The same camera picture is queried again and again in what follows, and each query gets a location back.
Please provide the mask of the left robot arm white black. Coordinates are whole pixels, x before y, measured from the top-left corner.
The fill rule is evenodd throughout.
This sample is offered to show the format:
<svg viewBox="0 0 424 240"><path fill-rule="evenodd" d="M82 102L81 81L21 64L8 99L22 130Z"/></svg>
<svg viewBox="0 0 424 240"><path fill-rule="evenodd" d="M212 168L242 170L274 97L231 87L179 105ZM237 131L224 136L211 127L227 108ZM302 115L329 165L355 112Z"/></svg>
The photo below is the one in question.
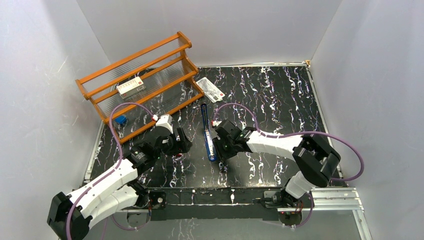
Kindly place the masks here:
<svg viewBox="0 0 424 240"><path fill-rule="evenodd" d="M180 127L155 127L143 139L124 150L116 162L97 178L68 194L57 193L51 201L47 225L61 240L82 240L98 222L129 207L151 210L157 204L139 181L162 156L190 151L193 143Z"/></svg>

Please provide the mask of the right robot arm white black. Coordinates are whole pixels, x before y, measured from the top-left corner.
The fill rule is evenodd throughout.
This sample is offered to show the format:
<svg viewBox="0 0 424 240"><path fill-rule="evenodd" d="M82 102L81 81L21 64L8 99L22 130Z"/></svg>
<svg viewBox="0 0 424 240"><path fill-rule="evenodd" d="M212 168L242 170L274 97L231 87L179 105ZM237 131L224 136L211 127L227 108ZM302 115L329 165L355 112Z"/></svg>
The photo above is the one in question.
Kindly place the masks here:
<svg viewBox="0 0 424 240"><path fill-rule="evenodd" d="M220 160L238 153L266 153L293 160L299 171L282 190L266 190L257 200L266 208L295 207L309 191L326 188L337 165L339 153L319 134L307 133L281 138L267 137L254 127L238 128L229 120L213 121L217 136L212 140Z"/></svg>

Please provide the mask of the white printed paper packet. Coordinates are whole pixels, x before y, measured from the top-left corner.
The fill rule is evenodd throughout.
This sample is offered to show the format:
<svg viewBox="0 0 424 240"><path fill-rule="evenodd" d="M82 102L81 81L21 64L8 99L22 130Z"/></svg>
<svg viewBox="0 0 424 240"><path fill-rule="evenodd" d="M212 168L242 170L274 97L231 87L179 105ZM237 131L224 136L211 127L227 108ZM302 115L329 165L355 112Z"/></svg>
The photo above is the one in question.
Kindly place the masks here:
<svg viewBox="0 0 424 240"><path fill-rule="evenodd" d="M218 89L207 77L203 77L195 82L204 92L206 97L212 102L220 102L224 99L225 94Z"/></svg>

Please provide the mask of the small blue object under shelf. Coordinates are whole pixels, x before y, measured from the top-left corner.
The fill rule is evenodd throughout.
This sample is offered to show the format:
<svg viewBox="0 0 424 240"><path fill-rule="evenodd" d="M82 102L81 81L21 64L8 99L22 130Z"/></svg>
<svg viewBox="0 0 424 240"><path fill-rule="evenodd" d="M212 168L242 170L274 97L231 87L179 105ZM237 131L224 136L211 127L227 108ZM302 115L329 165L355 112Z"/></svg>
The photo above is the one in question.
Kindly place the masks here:
<svg viewBox="0 0 424 240"><path fill-rule="evenodd" d="M117 126L124 127L128 122L128 118L125 115L120 115L114 119L114 123Z"/></svg>

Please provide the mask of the orange wooden shelf rack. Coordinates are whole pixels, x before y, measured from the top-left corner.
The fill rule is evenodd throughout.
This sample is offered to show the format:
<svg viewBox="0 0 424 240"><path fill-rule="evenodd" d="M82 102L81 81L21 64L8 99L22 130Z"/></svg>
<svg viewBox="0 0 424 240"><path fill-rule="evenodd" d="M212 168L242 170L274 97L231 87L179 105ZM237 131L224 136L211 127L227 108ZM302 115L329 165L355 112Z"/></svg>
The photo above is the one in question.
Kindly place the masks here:
<svg viewBox="0 0 424 240"><path fill-rule="evenodd" d="M204 96L195 81L199 69L187 54L191 47L189 38L178 31L75 82L123 144L153 127L153 115L172 115ZM121 98L116 86L135 77L142 79L145 89ZM128 119L123 127L114 123L121 115Z"/></svg>

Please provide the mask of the white box on shelf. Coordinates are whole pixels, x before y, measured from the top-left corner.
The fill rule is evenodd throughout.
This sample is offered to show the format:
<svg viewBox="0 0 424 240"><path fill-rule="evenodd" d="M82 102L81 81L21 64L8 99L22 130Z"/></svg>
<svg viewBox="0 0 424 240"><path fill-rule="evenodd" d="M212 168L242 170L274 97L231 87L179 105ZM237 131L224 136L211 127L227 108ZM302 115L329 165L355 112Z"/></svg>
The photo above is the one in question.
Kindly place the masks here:
<svg viewBox="0 0 424 240"><path fill-rule="evenodd" d="M121 98L126 99L140 91L143 91L146 86L143 80L137 76L130 80L126 80L123 83L119 83L115 88L117 89Z"/></svg>

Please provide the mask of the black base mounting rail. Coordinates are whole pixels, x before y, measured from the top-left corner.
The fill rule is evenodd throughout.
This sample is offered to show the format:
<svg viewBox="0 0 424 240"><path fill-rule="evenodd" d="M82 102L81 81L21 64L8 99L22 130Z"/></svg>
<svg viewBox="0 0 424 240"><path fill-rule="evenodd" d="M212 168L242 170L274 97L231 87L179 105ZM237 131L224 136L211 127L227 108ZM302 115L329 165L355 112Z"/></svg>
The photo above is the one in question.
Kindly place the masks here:
<svg viewBox="0 0 424 240"><path fill-rule="evenodd" d="M280 187L151 188L151 220L257 219L297 225L313 206L310 196L291 201Z"/></svg>

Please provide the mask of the aluminium frame rail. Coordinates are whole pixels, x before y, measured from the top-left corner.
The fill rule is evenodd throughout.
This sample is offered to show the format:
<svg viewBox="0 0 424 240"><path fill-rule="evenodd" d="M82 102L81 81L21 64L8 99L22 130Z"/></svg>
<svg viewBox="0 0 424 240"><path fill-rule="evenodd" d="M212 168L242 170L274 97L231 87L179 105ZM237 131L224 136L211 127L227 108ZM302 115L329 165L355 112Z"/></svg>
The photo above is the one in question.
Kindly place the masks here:
<svg viewBox="0 0 424 240"><path fill-rule="evenodd" d="M314 201L314 211L364 210L355 187L316 188L310 195Z"/></svg>

